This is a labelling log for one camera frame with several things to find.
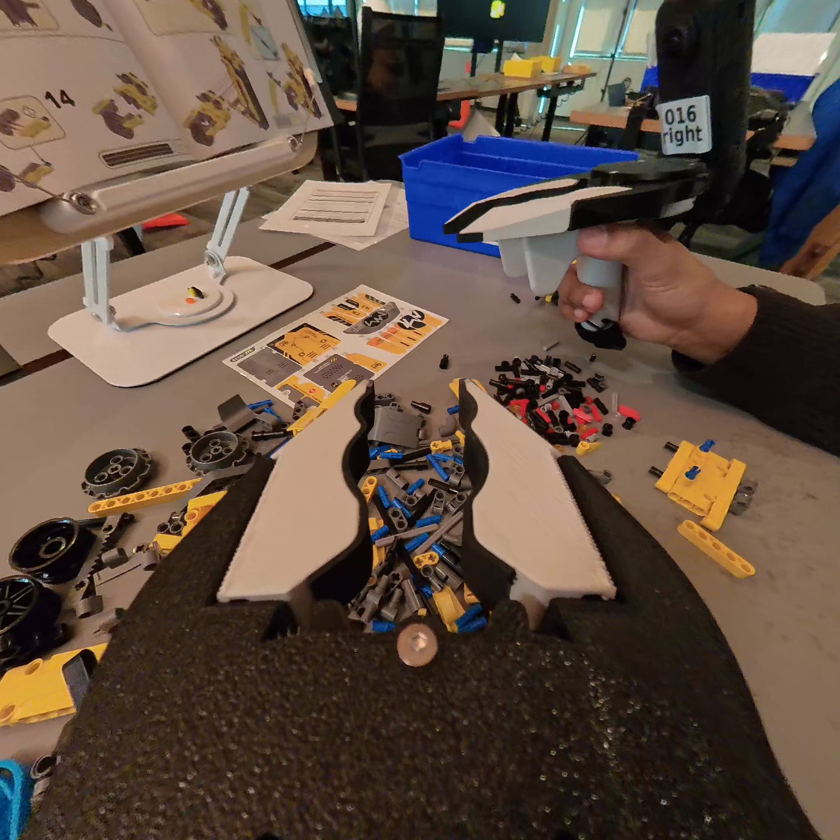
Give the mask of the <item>yellow curved panel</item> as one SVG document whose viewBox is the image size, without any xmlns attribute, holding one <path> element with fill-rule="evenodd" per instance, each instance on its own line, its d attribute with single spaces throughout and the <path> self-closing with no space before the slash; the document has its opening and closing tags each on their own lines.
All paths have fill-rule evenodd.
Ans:
<svg viewBox="0 0 840 840">
<path fill-rule="evenodd" d="M 76 712 L 62 667 L 82 649 L 68 650 L 11 668 L 1 681 L 1 726 L 34 723 Z"/>
</svg>

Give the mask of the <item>yellow pointed panel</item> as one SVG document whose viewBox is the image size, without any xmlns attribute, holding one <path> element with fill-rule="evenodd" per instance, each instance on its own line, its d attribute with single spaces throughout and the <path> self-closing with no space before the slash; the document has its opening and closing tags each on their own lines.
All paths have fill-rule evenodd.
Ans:
<svg viewBox="0 0 840 840">
<path fill-rule="evenodd" d="M 298 435 L 304 428 L 310 426 L 321 415 L 338 404 L 345 396 L 350 394 L 356 386 L 357 381 L 355 380 L 343 382 L 329 396 L 325 397 L 319 405 L 310 407 L 304 414 L 300 415 L 298 419 L 288 425 L 286 432 L 292 436 Z"/>
</svg>

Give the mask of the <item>pile of mixed building pieces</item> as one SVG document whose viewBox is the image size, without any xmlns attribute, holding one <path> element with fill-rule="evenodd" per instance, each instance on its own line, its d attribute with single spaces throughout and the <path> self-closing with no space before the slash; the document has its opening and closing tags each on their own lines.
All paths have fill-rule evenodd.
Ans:
<svg viewBox="0 0 840 840">
<path fill-rule="evenodd" d="M 278 606 L 283 610 L 283 614 L 288 616 L 289 626 L 306 630 L 313 628 L 296 626 L 289 612 L 280 605 L 217 602 L 217 590 L 266 483 L 273 455 L 256 457 L 244 477 L 238 479 L 191 534 L 186 535 L 174 552 L 163 561 L 161 570 L 155 573 L 137 596 L 132 607 L 150 609 L 152 618 L 148 619 L 148 622 L 154 623 L 157 629 L 170 634 L 174 634 L 178 629 L 186 632 L 188 627 L 199 624 L 199 613 L 208 616 L 208 611 L 212 608 L 218 610 L 222 606 L 234 605 Z M 371 458 L 359 481 L 359 489 L 367 504 L 369 516 L 370 500 L 364 495 L 361 482 L 370 467 Z M 431 501 L 420 497 L 418 492 L 402 488 L 394 491 L 373 489 L 374 507 L 382 523 L 377 531 L 371 531 L 369 526 L 372 548 L 371 575 L 375 567 L 374 544 L 377 540 L 388 536 L 399 537 L 405 530 L 430 527 L 442 521 L 443 513 L 432 509 Z M 362 592 L 367 582 L 362 585 L 357 595 Z"/>
</svg>

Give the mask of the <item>person's right hand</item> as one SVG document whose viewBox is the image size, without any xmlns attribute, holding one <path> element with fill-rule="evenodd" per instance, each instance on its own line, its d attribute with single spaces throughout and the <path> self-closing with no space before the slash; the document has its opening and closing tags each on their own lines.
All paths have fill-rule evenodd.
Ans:
<svg viewBox="0 0 840 840">
<path fill-rule="evenodd" d="M 624 267 L 619 323 L 631 338 L 714 364 L 750 331 L 757 299 L 719 281 L 666 232 L 644 224 L 589 227 L 582 256 Z"/>
</svg>

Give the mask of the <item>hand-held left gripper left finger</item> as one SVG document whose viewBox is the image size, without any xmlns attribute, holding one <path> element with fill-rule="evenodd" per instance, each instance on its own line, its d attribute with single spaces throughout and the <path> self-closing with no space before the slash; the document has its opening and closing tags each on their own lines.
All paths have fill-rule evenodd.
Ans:
<svg viewBox="0 0 840 840">
<path fill-rule="evenodd" d="M 359 481 L 370 462 L 372 381 L 349 391 L 271 457 L 255 509 L 217 590 L 219 603 L 272 603 L 297 627 L 328 621 L 372 570 Z"/>
</svg>

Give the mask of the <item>grey sprocket wheel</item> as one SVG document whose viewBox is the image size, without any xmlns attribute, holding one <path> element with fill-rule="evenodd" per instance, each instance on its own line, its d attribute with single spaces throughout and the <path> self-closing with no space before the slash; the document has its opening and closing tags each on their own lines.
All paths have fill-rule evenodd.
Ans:
<svg viewBox="0 0 840 840">
<path fill-rule="evenodd" d="M 249 442 L 241 434 L 214 429 L 184 445 L 185 463 L 197 476 L 251 463 Z"/>
<path fill-rule="evenodd" d="M 80 488 L 94 500 L 105 500 L 141 489 L 153 472 L 153 459 L 145 449 L 117 448 L 90 462 Z"/>
</svg>

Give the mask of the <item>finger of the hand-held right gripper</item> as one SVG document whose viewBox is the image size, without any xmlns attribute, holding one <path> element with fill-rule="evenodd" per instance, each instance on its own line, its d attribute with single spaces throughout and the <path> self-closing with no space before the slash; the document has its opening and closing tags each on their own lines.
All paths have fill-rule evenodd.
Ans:
<svg viewBox="0 0 840 840">
<path fill-rule="evenodd" d="M 561 196 L 589 186 L 588 175 L 565 177 L 546 182 L 534 183 L 500 193 L 487 202 L 490 207 L 507 207 L 527 203 L 545 197 Z"/>
<path fill-rule="evenodd" d="M 444 224 L 444 232 L 460 242 L 492 243 L 561 234 L 571 229 L 573 210 L 589 209 L 595 199 L 630 190 L 629 186 L 584 186 L 565 192 L 514 191 L 468 205 Z"/>
</svg>

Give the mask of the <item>open instruction booklet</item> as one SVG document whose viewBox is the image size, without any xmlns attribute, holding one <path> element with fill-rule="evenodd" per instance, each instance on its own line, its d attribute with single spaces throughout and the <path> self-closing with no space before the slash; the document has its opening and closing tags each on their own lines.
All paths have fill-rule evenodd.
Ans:
<svg viewBox="0 0 840 840">
<path fill-rule="evenodd" d="M 2 215 L 333 125 L 298 6 L 2 1 Z"/>
</svg>

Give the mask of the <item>wooden post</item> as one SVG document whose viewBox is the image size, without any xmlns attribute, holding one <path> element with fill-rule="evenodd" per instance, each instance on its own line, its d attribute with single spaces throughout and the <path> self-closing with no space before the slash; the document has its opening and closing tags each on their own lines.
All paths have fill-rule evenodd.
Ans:
<svg viewBox="0 0 840 840">
<path fill-rule="evenodd" d="M 836 206 L 814 226 L 796 255 L 782 265 L 781 274 L 812 281 L 819 278 L 839 253 L 839 214 Z"/>
</svg>

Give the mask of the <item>person's right forearm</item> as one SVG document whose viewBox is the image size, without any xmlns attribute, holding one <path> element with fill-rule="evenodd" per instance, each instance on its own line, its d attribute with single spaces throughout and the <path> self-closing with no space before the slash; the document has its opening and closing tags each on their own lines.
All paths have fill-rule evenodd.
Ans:
<svg viewBox="0 0 840 840">
<path fill-rule="evenodd" d="M 816 306 L 768 287 L 752 326 L 718 361 L 672 351 L 677 372 L 793 438 L 839 456 L 839 305 Z"/>
</svg>

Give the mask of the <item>small yellow toy assembly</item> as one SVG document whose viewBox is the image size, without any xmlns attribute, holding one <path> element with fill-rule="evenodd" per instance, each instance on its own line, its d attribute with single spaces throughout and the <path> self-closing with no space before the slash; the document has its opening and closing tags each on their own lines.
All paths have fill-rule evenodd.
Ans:
<svg viewBox="0 0 840 840">
<path fill-rule="evenodd" d="M 756 481 L 746 477 L 746 464 L 717 454 L 715 444 L 711 439 L 700 445 L 668 442 L 667 466 L 648 471 L 656 479 L 655 488 L 698 517 L 709 532 L 719 531 L 728 515 L 750 509 L 758 488 Z"/>
</svg>

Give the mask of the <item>long yellow beam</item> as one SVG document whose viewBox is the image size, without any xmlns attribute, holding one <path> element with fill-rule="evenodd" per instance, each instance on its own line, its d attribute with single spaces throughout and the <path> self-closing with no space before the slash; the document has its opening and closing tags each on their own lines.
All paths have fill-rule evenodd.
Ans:
<svg viewBox="0 0 840 840">
<path fill-rule="evenodd" d="M 104 500 L 96 500 L 90 504 L 88 513 L 92 518 L 107 518 L 124 512 L 133 512 L 161 504 L 185 499 L 202 479 L 187 479 L 170 485 L 146 488 L 125 495 Z"/>
</svg>

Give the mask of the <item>printed paper sheet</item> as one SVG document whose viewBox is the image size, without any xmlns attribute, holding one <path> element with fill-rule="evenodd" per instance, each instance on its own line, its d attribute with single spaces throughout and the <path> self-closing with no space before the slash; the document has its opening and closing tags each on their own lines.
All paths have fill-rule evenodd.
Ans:
<svg viewBox="0 0 840 840">
<path fill-rule="evenodd" d="M 323 182 L 307 180 L 261 228 L 277 233 L 330 236 L 373 236 L 392 189 L 388 182 Z"/>
</svg>

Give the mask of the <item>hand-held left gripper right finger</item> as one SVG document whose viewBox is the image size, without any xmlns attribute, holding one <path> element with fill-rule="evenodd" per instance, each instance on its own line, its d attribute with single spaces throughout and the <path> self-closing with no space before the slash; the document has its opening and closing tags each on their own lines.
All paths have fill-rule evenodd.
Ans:
<svg viewBox="0 0 840 840">
<path fill-rule="evenodd" d="M 471 485 L 461 569 L 479 603 L 519 602 L 537 629 L 555 599 L 614 600 L 557 451 L 471 380 L 458 381 L 458 408 Z"/>
</svg>

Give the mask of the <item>white book stand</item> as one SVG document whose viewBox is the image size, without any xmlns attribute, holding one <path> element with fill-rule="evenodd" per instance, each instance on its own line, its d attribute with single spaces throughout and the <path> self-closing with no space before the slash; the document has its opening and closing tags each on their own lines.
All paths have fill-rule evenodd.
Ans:
<svg viewBox="0 0 840 840">
<path fill-rule="evenodd" d="M 2 216 L 2 263 L 79 245 L 83 308 L 49 338 L 105 382 L 157 382 L 308 300 L 312 286 L 253 259 L 230 256 L 249 187 L 309 163 L 317 131 L 284 134 L 201 162 L 124 176 Z M 202 261 L 113 297 L 111 235 L 223 194 Z"/>
</svg>

